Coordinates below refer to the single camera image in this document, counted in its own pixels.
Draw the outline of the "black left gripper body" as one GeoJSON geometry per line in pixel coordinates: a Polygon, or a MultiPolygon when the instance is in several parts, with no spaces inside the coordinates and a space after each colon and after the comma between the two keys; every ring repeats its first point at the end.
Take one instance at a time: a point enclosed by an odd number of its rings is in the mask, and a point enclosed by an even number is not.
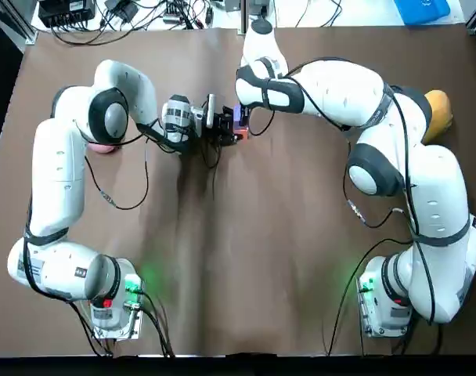
{"type": "Polygon", "coordinates": [[[221,134],[223,132],[230,132],[230,120],[224,119],[222,116],[222,109],[214,113],[213,119],[213,133],[214,137],[221,142],[221,134]]]}

